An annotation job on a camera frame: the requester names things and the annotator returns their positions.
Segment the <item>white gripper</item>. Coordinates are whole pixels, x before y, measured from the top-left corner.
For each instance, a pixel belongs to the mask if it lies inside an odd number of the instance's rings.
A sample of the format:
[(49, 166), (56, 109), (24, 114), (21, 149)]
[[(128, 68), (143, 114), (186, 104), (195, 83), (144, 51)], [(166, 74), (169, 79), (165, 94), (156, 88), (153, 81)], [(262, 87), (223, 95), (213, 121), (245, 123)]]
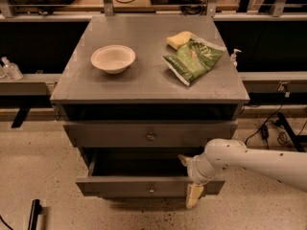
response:
[(178, 159), (184, 167), (187, 167), (189, 178), (194, 182), (187, 185), (186, 208), (192, 209), (198, 203), (203, 192), (203, 186), (210, 182), (218, 173), (204, 154), (194, 157), (179, 154)]

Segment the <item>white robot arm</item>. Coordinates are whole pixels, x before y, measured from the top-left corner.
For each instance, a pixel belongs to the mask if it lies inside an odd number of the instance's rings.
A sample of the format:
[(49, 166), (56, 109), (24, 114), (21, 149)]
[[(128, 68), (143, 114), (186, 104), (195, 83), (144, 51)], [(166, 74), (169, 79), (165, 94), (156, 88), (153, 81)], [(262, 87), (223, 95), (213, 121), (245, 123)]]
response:
[(244, 168), (307, 191), (306, 152), (249, 149), (241, 141), (213, 139), (205, 145), (203, 153), (194, 157), (180, 154), (178, 158), (191, 180), (185, 202), (188, 209), (197, 205), (206, 184), (232, 168)]

